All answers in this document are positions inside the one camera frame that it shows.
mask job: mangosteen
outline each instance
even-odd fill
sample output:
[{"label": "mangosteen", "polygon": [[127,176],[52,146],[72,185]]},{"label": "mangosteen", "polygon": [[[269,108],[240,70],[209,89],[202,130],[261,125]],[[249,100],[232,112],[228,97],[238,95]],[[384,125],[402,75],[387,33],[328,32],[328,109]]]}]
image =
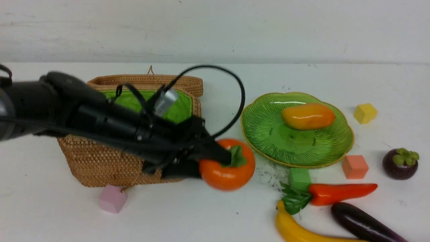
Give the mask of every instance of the mangosteen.
[{"label": "mangosteen", "polygon": [[408,151],[405,148],[392,149],[384,156],[382,167],[389,177],[407,180],[417,172],[419,158],[415,151]]}]

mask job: orange cube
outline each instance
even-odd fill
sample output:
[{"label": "orange cube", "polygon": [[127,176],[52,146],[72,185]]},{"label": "orange cube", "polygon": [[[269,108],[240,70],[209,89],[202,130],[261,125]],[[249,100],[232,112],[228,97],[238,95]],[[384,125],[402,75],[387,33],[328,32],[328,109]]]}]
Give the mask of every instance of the orange cube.
[{"label": "orange cube", "polygon": [[342,164],[347,179],[363,179],[369,166],[362,155],[347,155]]}]

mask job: eggplant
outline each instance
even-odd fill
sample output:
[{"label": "eggplant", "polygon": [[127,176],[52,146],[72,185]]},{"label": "eggplant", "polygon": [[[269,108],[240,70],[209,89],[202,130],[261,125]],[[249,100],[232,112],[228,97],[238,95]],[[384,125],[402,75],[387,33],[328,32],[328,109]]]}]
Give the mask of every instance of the eggplant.
[{"label": "eggplant", "polygon": [[346,202],[331,207],[334,220],[361,240],[369,242],[408,242],[363,210]]},{"label": "eggplant", "polygon": [[417,152],[405,148],[392,149],[384,156],[382,167],[388,177],[407,180],[417,172],[419,158]]}]

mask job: mango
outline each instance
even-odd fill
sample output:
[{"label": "mango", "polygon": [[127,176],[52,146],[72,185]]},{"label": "mango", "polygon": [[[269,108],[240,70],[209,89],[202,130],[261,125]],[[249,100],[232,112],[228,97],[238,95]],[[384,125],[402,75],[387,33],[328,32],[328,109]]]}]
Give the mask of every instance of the mango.
[{"label": "mango", "polygon": [[287,107],[281,113],[284,122],[297,130],[315,130],[329,127],[336,115],[328,106],[321,103],[306,103]]}]

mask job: wicker basket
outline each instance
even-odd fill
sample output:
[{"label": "wicker basket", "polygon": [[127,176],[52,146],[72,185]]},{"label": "wicker basket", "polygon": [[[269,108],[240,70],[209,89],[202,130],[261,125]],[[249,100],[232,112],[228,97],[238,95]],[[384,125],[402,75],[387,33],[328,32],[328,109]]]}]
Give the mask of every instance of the wicker basket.
[{"label": "wicker basket", "polygon": [[[98,77],[89,82],[96,90],[115,90],[117,84],[132,83],[138,90],[157,90],[161,84],[169,83],[175,76],[170,75],[114,75]],[[203,81],[199,78],[184,77],[174,87],[190,96],[193,102],[193,114],[201,116],[200,101],[197,96],[203,94]],[[98,144],[91,140],[69,135],[58,138],[72,174],[84,186],[102,187],[133,186],[177,182],[181,179],[162,179],[161,171],[154,175],[141,172],[143,160],[133,155]]]}]

